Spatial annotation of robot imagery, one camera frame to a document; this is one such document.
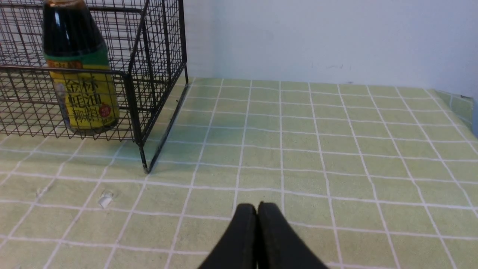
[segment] bottle label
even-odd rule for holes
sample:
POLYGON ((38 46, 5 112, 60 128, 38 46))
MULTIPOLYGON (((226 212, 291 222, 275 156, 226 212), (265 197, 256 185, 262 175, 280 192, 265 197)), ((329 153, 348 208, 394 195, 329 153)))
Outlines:
POLYGON ((101 128, 118 119, 120 113, 112 76, 86 70, 110 70, 106 49, 78 57, 45 55, 45 58, 49 67, 85 69, 84 73, 50 72, 68 128, 101 128))

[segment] small white debris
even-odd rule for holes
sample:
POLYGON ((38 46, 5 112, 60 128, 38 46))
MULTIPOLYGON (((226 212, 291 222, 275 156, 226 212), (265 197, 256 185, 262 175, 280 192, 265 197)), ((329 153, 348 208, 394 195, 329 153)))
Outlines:
POLYGON ((35 195, 38 198, 38 197, 43 196, 45 194, 45 192, 47 192, 47 191, 48 191, 48 187, 45 187, 43 189, 38 188, 38 189, 36 189, 35 195))
POLYGON ((105 209, 109 205, 109 203, 111 203, 111 201, 113 201, 113 193, 109 191, 104 191, 101 194, 100 199, 98 200, 98 204, 101 206, 102 209, 105 209))

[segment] white grid line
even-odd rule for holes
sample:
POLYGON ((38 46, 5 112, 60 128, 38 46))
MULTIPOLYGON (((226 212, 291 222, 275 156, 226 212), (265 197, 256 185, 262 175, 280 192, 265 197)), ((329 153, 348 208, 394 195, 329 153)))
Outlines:
MULTIPOLYGON (((70 156, 70 158, 66 159, 61 165, 60 167, 58 168, 58 171, 56 173, 56 175, 52 178, 52 180, 50 180, 50 182, 48 183, 48 185, 46 185, 45 189, 44 190, 47 190, 51 187, 51 185, 55 182, 55 180, 57 179, 58 175, 61 174, 61 171, 64 167, 64 165, 71 159, 73 159, 73 157, 75 156, 75 154, 80 150, 81 146, 83 145, 85 141, 82 140, 80 142, 80 145, 78 146, 78 148, 76 149, 76 151, 70 156)), ((10 237, 13 236, 13 234, 17 231, 17 229, 20 227, 20 225, 23 223, 23 221, 27 218, 27 216, 30 214, 30 212, 33 210, 33 208, 35 207, 35 203, 38 203, 38 201, 43 197, 44 195, 44 191, 42 191, 41 193, 38 194, 38 196, 36 197, 35 201, 34 201, 34 204, 30 205, 30 207, 28 208, 27 212, 21 217, 21 219, 18 221, 18 223, 12 228, 12 230, 10 231, 10 233, 8 234, 6 240, 4 240, 1 244, 0 244, 0 249, 7 243, 7 241, 9 240, 10 237)))
MULTIPOLYGON (((88 195, 88 198, 86 199, 85 203, 83 204, 83 206, 80 208, 80 210, 78 211, 78 213, 76 214, 76 216, 74 217, 73 221, 70 223, 70 225, 68 226, 68 228, 65 230, 65 232, 63 233, 63 236, 61 237, 61 240, 64 240, 68 234, 70 233, 71 229, 73 228, 73 226, 77 223, 78 219, 80 218, 81 214, 83 213, 83 211, 85 210, 85 208, 87 207, 89 201, 91 200, 91 198, 93 197, 93 195, 96 193, 96 190, 98 189, 98 187, 100 186, 101 184, 101 180, 103 179, 103 177, 106 175, 106 171, 108 170, 108 168, 114 163, 115 161, 115 156, 117 154, 120 153, 120 150, 123 148, 123 146, 125 145, 125 142, 123 142, 119 147, 118 149, 116 150, 116 153, 115 155, 113 156, 113 158, 111 159, 110 163, 103 169, 103 172, 101 174, 101 176, 99 177, 95 187, 93 188, 93 190, 90 192, 90 194, 88 195)), ((45 263, 45 265, 43 266, 43 269, 47 269, 50 264, 52 263, 53 259, 55 258, 58 250, 60 249, 60 246, 61 246, 61 243, 58 243, 56 244, 55 246, 55 249, 53 250, 53 252, 51 253, 50 257, 48 258, 47 262, 45 263)))
MULTIPOLYGON (((460 100, 462 100, 462 101, 464 101, 464 102, 467 102, 467 103, 473 105, 473 98, 462 98, 462 97, 460 97, 460 96, 455 96, 454 94, 451 94, 451 93, 449 93, 449 92, 442 91, 442 90, 434 90, 434 89, 423 89, 423 90, 425 90, 426 92, 428 92, 428 95, 430 95, 430 96, 432 97, 432 99, 440 100, 440 101, 442 101, 443 103, 445 103, 445 100, 443 100, 438 94, 433 95, 433 94, 430 94, 430 92, 433 91, 433 92, 436 92, 436 93, 439 93, 439 92, 440 92, 440 93, 447 94, 447 95, 450 96, 450 100, 451 100, 452 98, 457 98, 457 97, 458 97, 458 98, 460 98, 460 100)), ((448 107, 450 108, 449 111, 450 111, 450 112, 453 112, 451 102, 448 103, 448 107)))
MULTIPOLYGON (((165 164, 181 164, 181 165, 196 165, 195 162, 177 162, 177 161, 158 161, 158 163, 165 163, 165 164)), ((205 166, 213 166, 213 167, 229 167, 229 168, 239 168, 236 165, 220 165, 214 163, 199 163, 200 165, 205 166)), ((249 169, 263 169, 263 170, 271 170, 271 171, 279 171, 280 168, 267 168, 267 167, 257 167, 257 166, 242 166, 242 168, 249 168, 249 169)), ((292 172, 317 172, 322 173, 322 170, 316 169, 292 169, 292 168, 284 168, 284 171, 292 171, 292 172)), ((335 175, 342 175, 342 176, 367 176, 365 174, 350 174, 350 173, 341 173, 341 172, 332 172, 326 171, 327 174, 335 174, 335 175)), ((51 178, 51 176, 42 175, 42 174, 35 174, 35 173, 24 173, 24 172, 13 172, 12 175, 18 176, 27 176, 27 177, 40 177, 40 178, 51 178)), ((374 176, 370 175, 371 178, 377 179, 401 179, 401 180, 411 180, 410 178, 403 178, 403 177, 386 177, 386 176, 374 176)), ((83 180, 83 181, 93 181, 96 182, 98 179, 92 178, 83 178, 83 177, 67 177, 67 176, 58 176, 58 179, 65 179, 65 180, 83 180)), ((427 179, 427 178, 414 178, 415 181, 435 181, 435 182, 453 182, 452 180, 445 180, 445 179, 427 179)), ((134 180, 134 179, 104 179, 103 182, 136 182, 142 183, 142 180, 134 180)), ((460 183, 464 184, 478 184, 478 181, 459 181, 460 183)))
MULTIPOLYGON (((215 98, 213 97, 198 97, 198 96, 194 96, 194 97, 188 97, 188 99, 206 99, 206 100, 215 100, 215 98)), ((219 100, 229 100, 229 101, 238 101, 238 102, 247 102, 247 100, 244 100, 244 99, 234 99, 234 98, 224 98, 224 97, 221 97, 219 98, 219 100)), ((288 105, 302 105, 302 106, 307 106, 309 104, 307 103, 292 103, 292 102, 274 102, 274 101, 259 101, 259 100, 251 100, 251 102, 257 102, 257 103, 272 103, 272 104, 278 104, 279 106, 281 104, 288 104, 288 105)), ((340 106, 340 105, 331 105, 331 104, 313 104, 314 106, 318 105, 318 106, 331 106, 331 107, 341 107, 343 108, 343 106, 340 106)), ((368 107, 368 106, 346 106, 345 108, 365 108, 365 109, 374 109, 373 107, 368 107)), ((378 109, 381 109, 381 110, 391 110, 391 111, 409 111, 407 109, 400 109, 400 108, 378 108, 378 109)), ((416 111, 416 112, 441 112, 441 110, 411 110, 411 111, 416 111)))
MULTIPOLYGON (((431 146, 432 149, 435 151, 436 155, 438 156, 438 158, 439 158, 440 161, 442 162, 443 166, 446 168, 446 170, 447 170, 448 173, 450 174, 451 178, 453 179, 453 182, 455 182, 455 184, 461 189, 461 191, 463 192, 463 194, 464 194, 464 196, 465 196, 465 198, 466 198, 468 204, 473 207, 473 203, 471 202, 470 197, 468 196, 467 192, 466 192, 465 189, 460 185, 460 183, 458 182, 458 180, 455 178, 455 176, 453 175, 453 172, 450 170, 450 168, 448 167, 448 165, 446 164, 446 162, 442 159, 442 156, 440 155, 440 153, 438 152, 438 150, 435 148, 434 144, 430 141, 430 137, 429 137, 428 134, 425 132, 425 130, 423 129, 423 127, 420 126, 420 123, 418 122, 417 118, 415 117, 415 115, 414 115, 413 113, 412 113, 412 117, 413 117, 413 119, 415 119, 415 121, 418 123, 418 127, 422 130, 422 132, 423 132, 423 134, 425 135, 426 139, 429 141, 430 146, 431 146)), ((476 150, 474 149, 474 147, 473 147, 471 144, 469 144, 469 145, 470 145, 470 147, 475 151, 475 153, 476 153, 477 156, 478 156, 478 152, 476 152, 476 150)), ((473 209, 473 213, 474 213, 475 216, 478 218, 478 212, 477 212, 475 209, 473 209)))
POLYGON ((106 260, 104 269, 108 269, 108 267, 109 267, 111 261, 113 260, 113 257, 114 257, 114 254, 115 254, 115 252, 116 252, 116 249, 118 249, 118 246, 119 246, 119 244, 120 244, 120 241, 121 241, 121 239, 123 238, 123 235, 124 235, 124 233, 125 233, 125 231, 126 231, 126 228, 128 227, 128 223, 130 222, 131 217, 133 216, 133 213, 134 213, 136 207, 138 206, 138 203, 139 203, 140 200, 141 200, 141 197, 142 197, 142 195, 143 195, 143 193, 144 193, 144 190, 146 189, 146 185, 147 185, 146 183, 148 182, 148 179, 149 179, 150 175, 151 175, 151 173, 148 174, 148 175, 144 178, 144 180, 142 180, 141 190, 140 190, 140 192, 139 192, 139 194, 138 194, 138 197, 136 198, 136 200, 135 200, 135 202, 134 202, 134 204, 133 204, 133 207, 132 207, 131 210, 128 212, 128 216, 126 217, 126 221, 125 221, 123 227, 121 228, 121 231, 119 232, 119 235, 118 235, 118 237, 117 237, 117 239, 116 239, 116 241, 115 241, 115 245, 114 245, 114 247, 112 248, 112 250, 111 250, 111 252, 110 252, 110 254, 109 254, 109 256, 108 256, 108 259, 106 260))
MULTIPOLYGON (((336 136, 336 135, 321 134, 321 136, 336 136)), ((171 141, 168 141, 167 143, 202 145, 202 143, 200 143, 200 142, 187 142, 187 141, 179 141, 179 140, 171 140, 171 141)), ((280 150, 280 148, 268 147, 268 146, 256 146, 256 145, 239 145, 239 144, 223 144, 223 143, 206 143, 206 145, 207 146, 255 147, 255 148, 261 148, 261 149, 268 149, 268 150, 280 150)), ((29 152, 29 151, 24 151, 24 150, 12 150, 12 149, 0 149, 0 151, 20 152, 20 153, 29 152)), ((359 154, 357 154, 357 153, 337 152, 337 151, 318 151, 318 150, 296 149, 296 148, 283 148, 282 151, 299 151, 299 152, 359 156, 359 154)), ((70 156, 67 153, 44 152, 44 151, 34 151, 33 153, 40 153, 40 154, 47 154, 47 155, 54 155, 54 156, 70 156)), ((363 156, 371 156, 371 157, 382 157, 382 158, 400 158, 400 156, 398 156, 398 155, 394 156, 394 155, 380 155, 380 154, 368 154, 368 153, 363 153, 362 155, 363 156)), ((76 155, 76 157, 107 158, 107 159, 112 158, 112 156, 80 155, 80 154, 76 155)), ((405 159, 410 159, 410 160, 430 160, 430 161, 445 161, 445 162, 473 162, 473 163, 477 162, 478 163, 478 154, 477 154, 476 159, 443 159, 443 158, 429 158, 429 157, 404 157, 404 158, 405 159)), ((139 157, 116 157, 116 159, 140 160, 139 157)))
POLYGON ((467 137, 463 134, 463 132, 460 130, 460 128, 458 128, 459 125, 457 125, 451 118, 450 118, 450 115, 448 115, 448 113, 446 113, 447 111, 445 109, 443 109, 443 107, 441 106, 440 102, 438 102, 436 100, 436 98, 433 98, 432 96, 432 99, 435 101, 435 103, 441 108, 441 110, 443 112, 445 112, 445 115, 446 117, 448 118, 448 120, 452 123, 452 125, 455 127, 455 129, 458 131, 458 133, 461 135, 461 137, 465 140, 466 143, 468 143, 470 145, 470 147, 472 148, 472 150, 478 155, 478 150, 475 149, 475 147, 473 147, 473 145, 471 144, 471 141, 469 139, 467 139, 467 137))
MULTIPOLYGON (((337 84, 337 89, 338 89, 338 93, 340 94, 340 86, 338 84, 337 84)), ((340 100, 342 101, 342 105, 344 106, 344 110, 345 110, 345 114, 347 116, 347 119, 350 119, 350 117, 348 115, 348 112, 347 112, 347 109, 345 109, 345 102, 344 102, 341 95, 340 95, 340 100)), ((352 126, 352 122, 349 121, 348 124, 350 125, 352 135, 354 136, 355 145, 357 146, 358 154, 360 155, 360 160, 362 161, 362 166, 365 170, 365 174, 367 175, 367 178, 368 178, 370 184, 372 185, 373 197, 377 201, 377 203, 376 203, 377 209, 379 210, 380 219, 382 220, 382 225, 383 225, 383 228, 385 229, 385 234, 386 234, 388 242, 390 244, 391 252, 393 254, 393 259, 395 260, 395 265, 397 266, 398 269, 401 269, 400 263, 398 261, 397 253, 395 252, 395 247, 393 246, 393 242, 391 240, 391 236, 390 236, 390 233, 389 233, 389 230, 388 230, 388 227, 387 227, 387 223, 385 221, 385 218, 383 217, 383 212, 382 212, 380 203, 378 203, 378 196, 377 196, 377 191, 375 190, 375 184, 373 184, 373 181, 372 181, 372 178, 370 177, 367 166, 365 165, 365 160, 362 156, 362 151, 360 150, 359 142, 358 142, 357 138, 355 137, 355 131, 354 131, 354 128, 352 126)))
MULTIPOLYGON (((72 209, 72 210, 81 210, 81 207, 78 206, 61 206, 61 205, 55 205, 55 204, 36 204, 34 202, 22 202, 22 201, 8 201, 11 203, 21 203, 21 204, 29 204, 29 205, 35 205, 39 207, 46 207, 46 208, 62 208, 62 209, 72 209)), ((124 212, 124 213, 129 213, 131 210, 127 209, 119 209, 119 208, 107 208, 107 209, 102 209, 102 208, 85 208, 85 211, 113 211, 113 212, 124 212)), ((165 213, 165 212, 144 212, 144 211, 133 211, 135 214, 140 214, 140 215, 148 215, 148 216, 172 216, 172 217, 179 217, 181 216, 180 213, 165 213)), ((192 219, 203 219, 203 220, 219 220, 219 221, 230 221, 232 218, 231 217, 217 217, 217 216, 204 216, 204 215, 190 215, 190 214, 184 214, 184 217, 187 218, 192 218, 192 219)), ((349 228, 349 227, 339 227, 339 226, 328 226, 328 225, 315 225, 315 224, 305 224, 305 223, 299 223, 299 222, 290 222, 290 224, 297 225, 297 226, 303 226, 303 227, 308 227, 308 228, 322 228, 322 229, 329 229, 329 230, 339 230, 339 231, 350 231, 350 232, 364 232, 364 233, 374 233, 374 234, 385 234, 385 230, 373 230, 373 229, 359 229, 359 228, 349 228)), ((451 235, 437 235, 437 234, 419 234, 419 233, 411 233, 411 232, 393 232, 389 231, 391 235, 409 235, 409 236, 418 236, 418 237, 432 237, 432 238, 443 238, 443 239, 457 239, 457 240, 469 240, 469 241, 478 241, 478 237, 472 237, 472 236, 451 236, 451 235)), ((7 235, 1 235, 0 238, 7 238, 7 235)), ((17 240, 16 238, 23 238, 23 241, 35 241, 38 240, 38 238, 35 237, 17 237, 17 236, 11 236, 11 240, 17 240)), ((47 239, 50 241, 63 241, 63 242, 75 242, 75 241, 70 241, 70 240, 64 240, 64 239, 47 239)), ((95 245, 96 243, 83 243, 83 244, 90 244, 90 245, 95 245)))
MULTIPOLYGON (((219 88, 219 91, 217 93, 217 97, 219 98, 219 95, 221 94, 221 90, 222 90, 222 85, 224 84, 224 79, 221 80, 221 87, 219 88)), ((212 111, 212 114, 211 114, 211 119, 209 120, 209 126, 212 125, 212 122, 213 122, 213 119, 214 119, 214 113, 216 111, 216 108, 217 108, 217 103, 218 103, 219 99, 216 99, 216 103, 214 104, 214 109, 212 111)), ((187 208, 187 203, 189 202, 189 198, 191 197, 191 192, 193 191, 193 186, 194 186, 194 181, 196 179, 196 173, 197 173, 197 170, 199 169, 199 163, 201 161, 201 158, 203 156, 203 152, 204 152, 204 148, 206 147, 206 141, 207 141, 207 137, 209 135, 209 131, 211 129, 208 127, 208 129, 206 130, 206 135, 204 137, 204 141, 203 141, 203 145, 201 147, 201 152, 199 153, 199 157, 198 157, 198 160, 197 160, 197 164, 196 164, 196 168, 193 172, 193 176, 191 178, 191 184, 190 184, 190 188, 189 188, 189 191, 187 193, 187 196, 186 196, 186 200, 184 202, 184 206, 183 206, 183 209, 181 210, 181 216, 179 217, 179 221, 178 221, 178 225, 176 227, 176 231, 174 233, 174 237, 173 237, 173 242, 171 243, 171 247, 170 247, 170 250, 173 251, 174 248, 176 247, 176 241, 178 239, 178 235, 179 235, 179 231, 181 229, 181 223, 183 222, 183 218, 184 218, 184 214, 186 213, 186 208, 187 208)), ((164 266, 164 269, 169 269, 169 265, 171 263, 171 258, 173 257, 173 255, 170 253, 168 255, 168 259, 166 260, 166 264, 164 266)))
POLYGON ((464 121, 464 122, 466 122, 466 123, 472 124, 472 122, 471 122, 470 120, 465 119, 463 116, 458 115, 458 114, 455 114, 455 115, 456 115, 460 120, 462 120, 462 121, 464 121))
POLYGON ((281 211, 285 216, 285 194, 284 194, 284 148, 282 146, 282 92, 279 81, 279 144, 281 150, 281 211))
MULTIPOLYGON (((217 85, 195 85, 195 87, 198 88, 218 88, 219 86, 217 85)), ((224 88, 249 88, 246 86, 223 86, 224 88)), ((267 88, 267 87, 252 87, 253 89, 264 89, 264 90, 276 90, 279 91, 279 89, 275 88, 267 88)), ((308 90, 282 90, 282 91, 291 91, 291 92, 304 92, 304 93, 309 93, 308 90)), ((321 91, 312 91, 312 94, 328 94, 328 95, 339 95, 338 93, 331 93, 331 92, 321 92, 321 91)), ((348 94, 348 93, 343 93, 343 96, 362 96, 362 97, 368 97, 367 94, 348 94)), ((401 99, 400 97, 394 97, 394 96, 386 96, 386 95, 374 95, 373 97, 381 97, 381 98, 390 98, 390 99, 401 99)), ((405 99, 430 99, 428 97, 405 97, 405 99)))
MULTIPOLYGON (((143 183, 143 180, 103 180, 104 183, 143 183)), ((194 190, 215 190, 215 191, 234 191, 235 187, 210 187, 210 186, 186 186, 174 183, 165 183, 165 182, 154 182, 149 181, 146 185, 153 185, 153 186, 165 186, 165 187, 175 187, 175 188, 183 188, 189 189, 192 188, 194 190)), ((281 193, 282 190, 274 189, 274 188, 238 188, 238 191, 273 191, 281 193)), ((385 201, 385 200, 375 200, 375 199, 364 199, 364 198, 352 198, 352 197, 339 197, 339 196, 328 196, 322 194, 315 194, 315 193, 307 193, 307 192, 298 192, 298 191, 288 191, 284 190, 284 193, 287 194, 295 194, 301 196, 308 196, 308 197, 315 197, 315 198, 331 198, 333 200, 340 200, 340 201, 354 201, 354 202, 369 202, 369 203, 380 203, 380 204, 396 204, 396 205, 410 205, 410 206, 427 206, 427 207, 437 207, 437 208, 448 208, 448 209, 462 209, 462 210, 476 210, 478 207, 470 207, 470 206, 463 206, 463 205, 447 205, 447 204, 434 204, 434 203, 419 203, 419 202, 397 202, 397 201, 385 201)), ((31 204, 31 202, 27 201, 18 201, 18 200, 8 200, 8 199, 0 199, 0 203, 10 203, 10 202, 19 202, 25 204, 31 204)), ((76 209, 76 207, 67 206, 67 205, 47 205, 47 204, 39 204, 36 203, 36 206, 44 206, 44 207, 57 207, 57 208, 65 208, 65 209, 76 209)), ((96 208, 85 208, 85 210, 95 210, 96 208)))
POLYGON ((236 189, 234 190, 234 202, 232 204, 232 215, 234 215, 234 212, 236 211, 236 207, 238 204, 238 194, 239 194, 239 181, 240 181, 240 171, 242 167, 242 158, 244 155, 244 145, 246 143, 246 131, 247 131, 247 117, 249 116, 249 105, 250 105, 250 95, 252 92, 252 80, 250 81, 250 87, 249 87, 249 95, 248 95, 248 102, 247 102, 247 110, 246 110, 246 117, 244 119, 244 132, 242 133, 242 142, 241 142, 241 148, 240 148, 240 156, 239 156, 239 168, 238 172, 236 175, 236 189))
MULTIPOLYGON (((2 142, 0 143, 0 146, 1 146, 1 144, 3 144, 3 142, 5 142, 5 141, 8 139, 8 137, 10 137, 10 136, 7 136, 5 139, 2 140, 2 142)), ((15 170, 17 170, 18 167, 20 167, 20 165, 22 164, 23 161, 25 161, 26 159, 30 158, 30 157, 33 155, 33 153, 35 152, 35 150, 37 150, 38 148, 40 148, 40 147, 43 145, 43 143, 45 143, 45 141, 46 141, 47 139, 48 139, 48 136, 45 137, 45 139, 43 139, 43 140, 40 142, 40 144, 38 144, 38 145, 33 149, 33 151, 28 151, 28 152, 30 152, 30 154, 28 154, 25 158, 23 158, 23 159, 21 159, 20 161, 18 161, 17 165, 13 168, 13 170, 10 171, 10 173, 8 173, 7 177, 5 177, 5 178, 0 182, 0 186, 3 185, 3 184, 5 184, 5 182, 11 177, 11 173, 12 173, 12 172, 15 172, 15 170)))
MULTIPOLYGON (((383 119, 382 114, 380 113, 380 111, 378 110, 378 108, 377 108, 377 112, 379 113, 380 119, 381 119, 383 122, 385 122, 385 120, 383 119)), ((388 127, 385 126, 385 128, 386 128, 386 130, 387 130, 389 136, 392 137, 391 132, 390 132, 390 130, 388 129, 388 127)), ((400 157, 401 157, 403 166, 405 167, 405 170, 407 171, 408 176, 410 177, 410 179, 412 180, 413 185, 416 187, 416 189, 417 189, 417 191, 418 191, 418 196, 420 197, 420 200, 422 201, 423 204, 425 204, 425 199, 423 198, 422 190, 420 189, 420 187, 418 186, 418 184, 416 184, 416 182, 413 180, 412 173, 410 172, 410 169, 408 168, 408 165, 407 165, 407 163, 405 162, 405 159, 403 158, 402 154, 400 153, 400 150, 398 149, 398 146, 397 146, 395 140, 392 139, 392 143, 393 143, 393 146, 395 147, 395 150, 398 152, 398 154, 399 154, 400 157)), ((434 221, 434 219, 433 219, 433 217, 432 217, 432 214, 430 213, 430 210, 428 210, 428 207, 427 207, 427 206, 424 206, 424 208, 425 208, 426 214, 428 215, 429 220, 431 221, 431 223, 432 223, 432 225, 433 225, 433 228, 434 228, 436 234, 437 234, 437 235, 440 235, 440 231, 438 230, 438 226, 436 225, 436 223, 435 223, 435 221, 434 221)), ((440 242, 442 243, 443 248, 445 249, 446 255, 448 256, 448 258, 449 258, 449 260, 450 260, 450 262, 451 262, 453 268, 456 269, 455 261, 453 260, 451 254, 450 254, 450 251, 448 250, 448 247, 447 247, 446 244, 445 244, 445 241, 444 241, 443 239, 440 239, 440 242)))
MULTIPOLYGON (((375 110, 375 108, 373 107, 367 107, 367 108, 364 108, 364 109, 370 109, 370 110, 375 110)), ((187 109, 187 108, 183 108, 181 109, 181 111, 185 111, 185 112, 211 112, 210 110, 193 110, 193 109, 187 109)), ((216 113, 224 113, 224 114, 235 114, 235 115, 245 115, 245 113, 242 113, 242 112, 223 112, 223 111, 220 111, 220 112, 216 112, 216 113)), ((249 113, 249 115, 252 115, 252 116, 267 116, 267 117, 279 117, 279 115, 271 115, 271 114, 260 114, 260 113, 249 113)), ((283 118, 292 118, 292 119, 312 119, 311 117, 299 117, 299 116, 282 116, 283 118)), ((342 118, 322 118, 322 117, 316 117, 316 119, 318 120, 334 120, 334 121, 347 121, 348 122, 348 119, 342 119, 342 118)), ((368 120, 352 120, 350 119, 351 122, 356 122, 356 123, 382 123, 381 121, 368 121, 368 120)), ((413 126, 417 126, 418 124, 416 123, 401 123, 401 122, 387 122, 387 124, 400 124, 400 125, 413 125, 413 126)), ((431 124, 431 123, 421 123, 422 126, 442 126, 442 127, 446 127, 446 126, 453 126, 453 124, 431 124)), ((190 125, 190 126, 197 126, 197 127, 206 127, 204 125, 190 125)))
MULTIPOLYGON (((315 111, 314 111, 314 104, 312 102, 312 92, 310 90, 310 83, 308 83, 308 87, 309 87, 309 98, 310 98, 310 105, 312 106, 312 117, 314 118, 314 128, 315 128, 315 133, 316 133, 316 136, 317 136, 317 145, 318 145, 318 149, 319 149, 319 152, 322 152, 322 146, 320 144, 320 135, 319 135, 319 129, 317 127, 317 121, 315 120, 315 111)), ((321 164, 322 164, 322 170, 324 171, 324 178, 326 179, 326 191, 327 191, 327 196, 328 197, 328 204, 329 204, 329 210, 330 210, 330 216, 331 216, 331 219, 332 219, 332 227, 333 227, 333 230, 334 230, 334 238, 335 238, 335 244, 336 244, 336 248, 337 248, 337 256, 338 256, 338 261, 340 264, 343 264, 343 259, 342 259, 342 251, 340 250, 340 242, 338 240, 338 232, 337 232, 337 228, 336 228, 336 222, 335 222, 335 215, 334 215, 334 209, 332 207, 332 198, 330 197, 330 185, 329 185, 329 180, 328 180, 328 176, 327 176, 327 173, 325 172, 326 170, 326 165, 325 165, 325 162, 324 162, 324 157, 322 155, 322 153, 320 153, 320 161, 321 161, 321 164)))

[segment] basket leg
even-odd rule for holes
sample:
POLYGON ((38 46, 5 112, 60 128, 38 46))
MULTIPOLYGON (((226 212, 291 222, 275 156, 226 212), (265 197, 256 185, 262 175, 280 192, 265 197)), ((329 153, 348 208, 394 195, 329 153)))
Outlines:
POLYGON ((154 164, 156 163, 156 160, 159 157, 161 149, 163 148, 164 144, 166 143, 166 139, 168 138, 169 132, 171 131, 171 128, 173 127, 174 121, 176 120, 176 117, 179 114, 179 110, 181 109, 181 105, 183 104, 184 99, 186 97, 187 89, 189 88, 189 81, 188 81, 188 77, 187 77, 187 67, 185 67, 185 74, 186 74, 186 85, 184 86, 183 92, 181 93, 181 97, 178 100, 178 104, 176 106, 176 109, 174 110, 174 113, 173 113, 173 116, 171 117, 171 120, 169 121, 168 127, 166 128, 166 131, 164 132, 163 136, 161 137, 159 145, 156 148, 156 152, 154 153, 154 156, 151 160, 151 163, 150 163, 149 167, 145 166, 144 161, 143 161, 143 167, 145 167, 144 172, 146 174, 149 174, 151 172, 151 170, 153 169, 154 164))
POLYGON ((146 174, 149 174, 151 168, 148 167, 148 162, 146 161, 146 155, 144 154, 144 146, 139 146, 140 148, 140 155, 141 155, 141 162, 143 163, 143 170, 146 174))

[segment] red logo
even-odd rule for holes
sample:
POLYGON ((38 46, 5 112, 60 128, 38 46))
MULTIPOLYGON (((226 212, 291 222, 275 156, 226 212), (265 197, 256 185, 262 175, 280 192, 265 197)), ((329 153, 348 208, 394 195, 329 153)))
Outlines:
POLYGON ((111 107, 103 103, 101 107, 99 108, 99 115, 103 118, 106 118, 109 116, 110 113, 111 113, 111 107))

